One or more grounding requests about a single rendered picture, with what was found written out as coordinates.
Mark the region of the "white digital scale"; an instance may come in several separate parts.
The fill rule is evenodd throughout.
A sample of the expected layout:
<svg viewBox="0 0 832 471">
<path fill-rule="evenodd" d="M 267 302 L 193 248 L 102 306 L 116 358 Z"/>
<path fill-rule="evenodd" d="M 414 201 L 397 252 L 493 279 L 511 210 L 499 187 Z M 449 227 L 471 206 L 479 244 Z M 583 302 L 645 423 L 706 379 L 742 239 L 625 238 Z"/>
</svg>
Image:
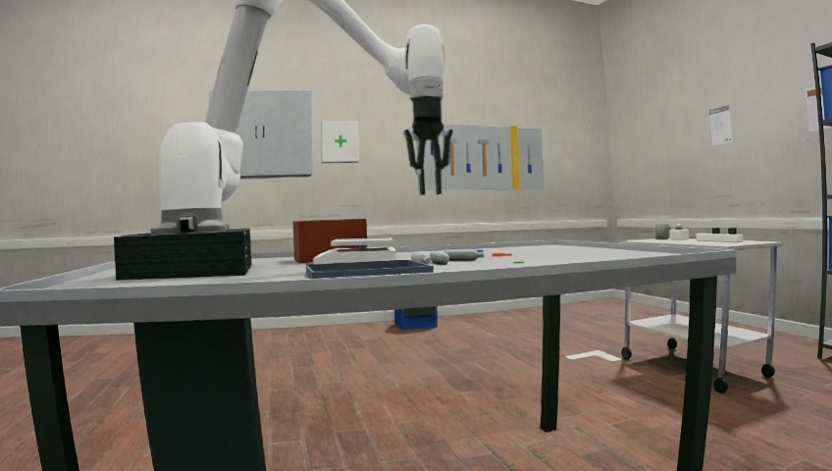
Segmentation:
<svg viewBox="0 0 832 471">
<path fill-rule="evenodd" d="M 318 255 L 313 259 L 313 264 L 396 260 L 393 247 L 366 247 L 366 244 L 393 244 L 393 239 L 390 237 L 335 239 L 331 241 L 331 246 L 360 245 L 360 249 L 335 248 Z"/>
</svg>

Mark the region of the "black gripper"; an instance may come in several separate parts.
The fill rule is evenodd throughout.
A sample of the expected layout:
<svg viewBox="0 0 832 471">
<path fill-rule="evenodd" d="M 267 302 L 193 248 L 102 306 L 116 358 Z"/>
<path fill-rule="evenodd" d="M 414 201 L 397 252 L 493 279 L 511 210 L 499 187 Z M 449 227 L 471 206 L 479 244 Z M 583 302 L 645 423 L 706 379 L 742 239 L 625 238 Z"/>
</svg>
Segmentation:
<svg viewBox="0 0 832 471">
<path fill-rule="evenodd" d="M 442 174 L 445 173 L 445 167 L 450 165 L 451 139 L 453 137 L 454 130 L 447 129 L 443 123 L 441 99 L 421 98 L 414 100 L 413 104 L 414 125 L 413 128 L 407 129 L 404 132 L 408 143 L 411 167 L 416 168 L 416 174 L 420 175 L 421 195 L 427 195 L 425 159 L 427 141 L 431 140 L 434 147 L 437 165 L 437 195 L 442 195 Z M 420 137 L 418 162 L 413 137 L 414 132 L 416 132 Z M 440 146 L 440 136 L 442 132 L 444 132 L 445 136 L 443 161 Z"/>
</svg>

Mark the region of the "red open box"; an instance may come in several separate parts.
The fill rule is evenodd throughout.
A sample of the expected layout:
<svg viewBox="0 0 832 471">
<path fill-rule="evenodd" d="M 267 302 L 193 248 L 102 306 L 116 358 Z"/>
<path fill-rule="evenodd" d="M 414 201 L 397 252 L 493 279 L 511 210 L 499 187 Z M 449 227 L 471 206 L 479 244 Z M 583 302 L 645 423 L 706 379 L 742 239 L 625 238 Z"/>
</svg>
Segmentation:
<svg viewBox="0 0 832 471">
<path fill-rule="evenodd" d="M 335 248 L 359 248 L 359 245 L 331 246 L 335 239 L 367 238 L 367 219 L 293 221 L 292 225 L 294 260 L 299 263 L 313 263 L 318 255 Z"/>
</svg>

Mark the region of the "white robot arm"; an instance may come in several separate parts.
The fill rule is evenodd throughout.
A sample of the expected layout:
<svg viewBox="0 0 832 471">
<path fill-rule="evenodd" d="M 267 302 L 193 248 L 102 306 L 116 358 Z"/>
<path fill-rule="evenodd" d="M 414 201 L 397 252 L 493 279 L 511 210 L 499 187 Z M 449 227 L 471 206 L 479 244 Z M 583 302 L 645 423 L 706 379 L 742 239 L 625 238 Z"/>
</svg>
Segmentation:
<svg viewBox="0 0 832 471">
<path fill-rule="evenodd" d="M 399 49 L 380 39 L 344 0 L 310 1 L 381 62 L 411 101 L 444 100 L 445 50 L 437 27 L 413 27 L 406 47 Z M 267 22 L 282 2 L 234 0 L 234 22 L 205 123 L 175 124 L 163 139 L 159 157 L 163 211 L 161 225 L 151 229 L 152 235 L 230 229 L 223 222 L 221 203 L 234 194 L 240 181 L 243 143 L 237 131 Z"/>
</svg>

